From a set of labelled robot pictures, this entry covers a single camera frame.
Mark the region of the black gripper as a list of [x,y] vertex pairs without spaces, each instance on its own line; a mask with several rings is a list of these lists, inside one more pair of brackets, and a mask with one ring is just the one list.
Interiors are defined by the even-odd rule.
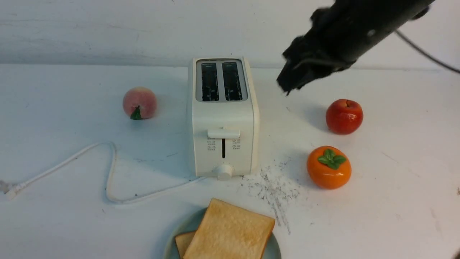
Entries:
[[315,10],[310,20],[312,27],[302,36],[293,39],[289,47],[283,51],[285,64],[276,81],[288,96],[293,90],[300,90],[306,84],[330,76],[335,72],[349,69],[355,60],[349,61],[334,54],[322,42],[319,35],[320,22],[330,20],[330,7]]

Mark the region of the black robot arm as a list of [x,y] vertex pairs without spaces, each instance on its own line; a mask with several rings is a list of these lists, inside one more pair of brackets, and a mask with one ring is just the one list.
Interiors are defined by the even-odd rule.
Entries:
[[309,18],[312,27],[282,53],[277,83],[285,93],[349,69],[408,21],[423,16],[431,0],[336,0]]

